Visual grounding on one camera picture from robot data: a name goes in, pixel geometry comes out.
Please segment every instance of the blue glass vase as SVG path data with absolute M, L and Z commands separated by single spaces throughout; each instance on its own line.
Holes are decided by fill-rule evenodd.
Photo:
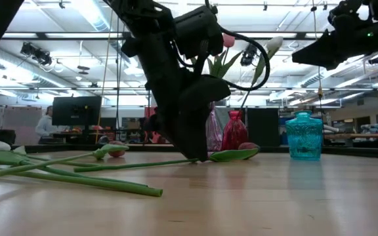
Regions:
M 310 118 L 311 115 L 311 111 L 298 111 L 294 119 L 285 122 L 292 159 L 320 160 L 323 123 L 320 119 Z

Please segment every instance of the ceiling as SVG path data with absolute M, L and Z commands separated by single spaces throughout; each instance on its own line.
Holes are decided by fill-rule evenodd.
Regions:
M 203 0 L 167 0 L 157 1 L 162 5 L 172 10 L 173 16 L 180 16 L 185 12 L 193 10 L 202 6 Z M 339 1 L 314 1 L 318 6 L 316 11 L 316 20 L 313 13 L 310 11 L 312 1 L 310 0 L 267 0 L 268 8 L 264 10 L 263 2 L 259 3 L 255 0 L 215 0 L 211 3 L 218 6 L 218 22 L 219 24 L 232 31 L 247 32 L 254 31 L 255 33 L 266 31 L 275 33 L 289 32 L 321 32 L 325 29 L 333 30 L 332 26 L 327 23 L 327 16 L 329 10 L 335 7 Z M 324 3 L 327 2 L 327 10 L 324 10 Z M 127 28 L 119 21 L 116 14 L 103 1 L 98 0 L 70 0 L 63 1 L 65 9 L 59 7 L 59 1 L 55 0 L 25 0 L 24 4 L 18 11 L 14 20 L 11 22 L 7 33 L 12 32 L 109 32 L 109 28 L 114 32 L 127 31 Z M 361 8 L 360 16 L 365 18 L 367 10 Z M 104 19 L 107 23 L 104 29 L 100 30 L 95 26 L 94 21 L 99 18 Z M 35 47 L 49 51 L 51 53 L 54 63 L 51 66 L 43 67 L 32 60 L 25 58 L 20 54 L 20 49 L 23 43 L 31 43 Z M 258 41 L 265 45 L 266 40 Z M 301 49 L 313 41 L 301 41 L 285 39 L 281 49 L 271 59 L 271 76 L 264 87 L 268 88 L 285 88 L 293 87 L 299 88 L 302 83 L 310 78 L 321 74 L 321 82 L 324 88 L 340 87 L 341 83 L 356 79 L 363 76 L 369 71 L 378 71 L 378 65 L 371 66 L 366 64 L 364 66 L 362 59 L 351 58 L 348 62 L 341 64 L 335 71 L 326 71 L 315 66 L 308 66 L 304 64 L 296 64 L 291 61 L 291 54 Z M 248 43 L 237 40 L 236 44 L 229 50 L 228 58 L 243 51 Z M 112 42 L 101 40 L 85 40 L 82 41 L 54 41 L 54 40 L 8 40 L 0 41 L 0 59 L 8 61 L 11 67 L 14 68 L 6 73 L 8 78 L 17 81 L 30 80 L 25 79 L 25 74 L 30 73 L 34 77 L 39 77 L 44 85 L 40 84 L 26 84 L 19 83 L 18 87 L 88 87 L 91 83 L 97 83 L 102 86 L 105 81 L 105 87 L 117 87 L 117 80 L 120 78 L 121 88 L 127 87 L 126 90 L 121 90 L 120 94 L 144 96 L 146 91 L 144 89 L 130 89 L 141 88 L 146 82 L 146 78 L 142 73 L 141 66 L 137 58 L 131 58 L 131 63 L 137 63 L 137 67 L 129 69 L 129 62 L 124 62 L 124 58 L 119 59 L 120 63 L 116 63 L 118 52 L 114 48 Z M 245 87 L 250 86 L 251 77 L 253 75 L 253 66 L 242 67 L 239 63 L 240 59 L 230 68 L 225 75 L 225 79 Z M 88 75 L 80 75 L 77 66 L 86 66 L 90 68 Z M 208 73 L 207 66 L 204 67 L 204 73 Z M 317 89 L 319 82 L 308 82 L 306 88 Z M 357 82 L 343 86 L 347 87 L 371 87 L 371 84 L 378 82 L 378 73 L 369 79 L 363 77 Z M 259 100 L 268 100 L 268 103 L 280 103 L 279 105 L 293 104 L 293 101 L 298 99 L 316 99 L 315 89 L 313 90 L 260 90 L 251 93 L 253 99 L 250 99 L 250 104 L 255 105 L 254 96 Z M 85 91 L 83 94 L 100 94 L 101 90 Z M 103 91 L 106 95 L 115 95 L 114 90 Z M 343 94 L 354 94 L 351 91 L 344 92 L 326 92 L 325 97 L 333 98 L 336 96 L 342 97 Z M 238 98 L 243 95 L 240 91 L 233 91 L 233 96 Z

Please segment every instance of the black speaker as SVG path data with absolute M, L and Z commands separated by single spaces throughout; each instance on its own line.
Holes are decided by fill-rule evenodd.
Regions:
M 247 109 L 249 141 L 259 146 L 280 146 L 278 109 Z

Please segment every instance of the person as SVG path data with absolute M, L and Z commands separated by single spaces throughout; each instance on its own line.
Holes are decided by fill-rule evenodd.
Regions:
M 59 139 L 53 138 L 53 134 L 56 134 L 62 130 L 62 127 L 52 125 L 53 107 L 49 106 L 46 110 L 46 115 L 40 118 L 37 126 L 36 133 L 40 136 L 39 144 L 57 143 Z

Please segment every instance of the overhead camera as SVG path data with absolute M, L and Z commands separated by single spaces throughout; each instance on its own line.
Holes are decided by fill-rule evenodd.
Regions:
M 251 43 L 244 50 L 243 55 L 241 56 L 240 65 L 241 66 L 250 66 L 255 59 L 257 54 L 257 47 Z
M 42 66 L 52 64 L 51 53 L 35 47 L 31 43 L 23 43 L 20 53 L 28 58 L 30 57 Z
M 366 20 L 358 17 L 361 5 L 369 7 Z M 378 51 L 378 0 L 346 0 L 330 10 L 329 23 L 335 30 L 293 53 L 293 62 L 335 69 L 346 59 Z

